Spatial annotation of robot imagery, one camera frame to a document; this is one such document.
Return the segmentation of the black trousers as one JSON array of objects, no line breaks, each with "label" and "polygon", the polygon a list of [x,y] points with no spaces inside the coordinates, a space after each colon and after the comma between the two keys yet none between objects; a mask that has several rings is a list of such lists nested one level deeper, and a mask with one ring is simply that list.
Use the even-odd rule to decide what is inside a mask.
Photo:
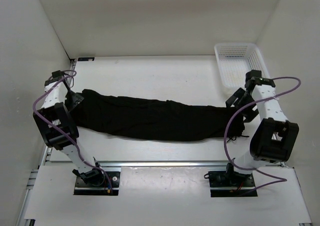
[{"label": "black trousers", "polygon": [[242,136],[245,123],[234,108],[186,105],[126,96],[101,95],[91,89],[80,94],[84,100],[71,111],[78,127],[112,136],[148,141],[197,142]]}]

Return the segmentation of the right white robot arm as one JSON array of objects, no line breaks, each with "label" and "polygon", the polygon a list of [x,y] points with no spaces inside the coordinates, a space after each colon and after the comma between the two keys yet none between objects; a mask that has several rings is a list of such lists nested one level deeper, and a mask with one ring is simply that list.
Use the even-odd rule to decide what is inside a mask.
[{"label": "right white robot arm", "polygon": [[226,107],[236,110],[228,127],[238,115],[242,115],[246,123],[260,117],[249,150],[240,157],[229,159],[224,179],[230,186],[241,184],[260,167],[289,160],[299,126],[285,116],[278,97],[274,79],[264,78],[260,70],[251,70],[245,75],[244,88],[239,88],[225,102]]}]

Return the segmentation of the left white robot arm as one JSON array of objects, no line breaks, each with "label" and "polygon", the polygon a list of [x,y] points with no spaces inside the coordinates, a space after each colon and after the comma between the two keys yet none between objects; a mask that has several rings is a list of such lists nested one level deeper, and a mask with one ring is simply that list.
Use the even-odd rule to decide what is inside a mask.
[{"label": "left white robot arm", "polygon": [[32,105],[33,118],[46,146],[65,154],[76,167],[73,173],[84,183],[98,187],[105,183],[106,175],[95,157],[77,142],[80,134],[71,110],[82,98],[71,91],[69,78],[72,76],[63,73],[45,81],[44,94]]}]

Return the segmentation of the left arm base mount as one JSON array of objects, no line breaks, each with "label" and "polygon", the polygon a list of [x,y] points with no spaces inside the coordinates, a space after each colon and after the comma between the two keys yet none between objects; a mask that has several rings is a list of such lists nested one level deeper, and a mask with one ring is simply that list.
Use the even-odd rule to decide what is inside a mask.
[{"label": "left arm base mount", "polygon": [[92,169],[88,173],[79,173],[73,169],[76,176],[73,194],[77,196],[118,196],[121,172],[107,171],[106,175],[98,169]]}]

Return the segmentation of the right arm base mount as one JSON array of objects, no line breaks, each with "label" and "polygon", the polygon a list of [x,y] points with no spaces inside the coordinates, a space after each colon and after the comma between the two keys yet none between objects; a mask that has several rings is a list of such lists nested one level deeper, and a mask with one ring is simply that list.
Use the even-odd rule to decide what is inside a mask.
[{"label": "right arm base mount", "polygon": [[253,174],[241,174],[234,171],[228,163],[223,171],[209,171],[204,176],[209,180],[211,198],[257,197]]}]

